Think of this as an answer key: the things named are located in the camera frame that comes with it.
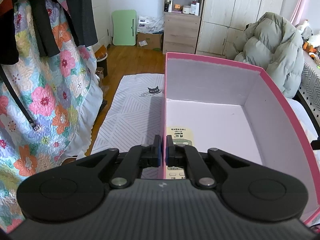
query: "gray puffer jacket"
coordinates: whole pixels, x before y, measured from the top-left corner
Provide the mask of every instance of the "gray puffer jacket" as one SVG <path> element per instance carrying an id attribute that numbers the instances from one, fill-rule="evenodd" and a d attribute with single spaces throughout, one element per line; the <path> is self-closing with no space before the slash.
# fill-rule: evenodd
<path id="1" fill-rule="evenodd" d="M 301 34 L 285 18 L 266 13 L 227 51 L 227 59 L 259 66 L 287 98 L 296 94 L 304 65 Z"/>

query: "strap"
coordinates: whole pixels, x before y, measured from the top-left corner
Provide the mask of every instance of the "strap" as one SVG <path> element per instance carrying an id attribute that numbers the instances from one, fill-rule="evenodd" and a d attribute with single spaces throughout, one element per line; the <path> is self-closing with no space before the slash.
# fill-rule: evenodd
<path id="1" fill-rule="evenodd" d="M 35 122 L 33 121 L 33 119 L 31 118 L 31 116 L 29 115 L 29 113 L 27 112 L 27 110 L 25 109 L 25 107 L 23 106 L 23 104 L 21 103 L 20 99 L 18 98 L 16 92 L 13 90 L 3 68 L 2 65 L 0 64 L 0 76 L 5 84 L 5 86 L 7 87 L 10 95 L 12 96 L 13 100 L 16 102 L 16 104 L 18 105 L 18 107 L 20 108 L 20 110 L 22 111 L 23 115 L 26 117 L 26 119 L 28 120 L 30 126 L 33 128 L 34 131 L 39 130 L 38 125 L 35 124 Z"/>

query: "plastic bag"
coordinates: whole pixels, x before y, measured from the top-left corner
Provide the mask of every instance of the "plastic bag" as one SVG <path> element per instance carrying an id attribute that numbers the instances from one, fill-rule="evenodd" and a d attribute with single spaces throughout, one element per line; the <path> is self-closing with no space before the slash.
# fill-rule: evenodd
<path id="1" fill-rule="evenodd" d="M 164 17 L 154 18 L 139 16 L 137 32 L 139 33 L 158 33 L 164 31 Z"/>

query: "silver screw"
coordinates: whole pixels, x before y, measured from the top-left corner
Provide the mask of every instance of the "silver screw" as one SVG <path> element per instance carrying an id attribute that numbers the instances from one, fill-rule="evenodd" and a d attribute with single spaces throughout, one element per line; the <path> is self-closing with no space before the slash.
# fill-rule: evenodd
<path id="1" fill-rule="evenodd" d="M 114 178 L 111 183 L 115 186 L 123 186 L 127 183 L 127 180 L 125 178 Z"/>
<path id="2" fill-rule="evenodd" d="M 201 178 L 199 179 L 199 183 L 203 186 L 212 186 L 215 181 L 212 178 Z"/>

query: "red garment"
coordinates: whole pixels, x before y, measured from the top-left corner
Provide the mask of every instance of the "red garment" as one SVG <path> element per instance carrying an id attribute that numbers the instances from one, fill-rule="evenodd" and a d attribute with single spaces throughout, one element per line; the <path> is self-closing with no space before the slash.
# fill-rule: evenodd
<path id="1" fill-rule="evenodd" d="M 0 4 L 0 16 L 5 14 L 10 9 L 13 9 L 12 0 L 3 0 Z"/>

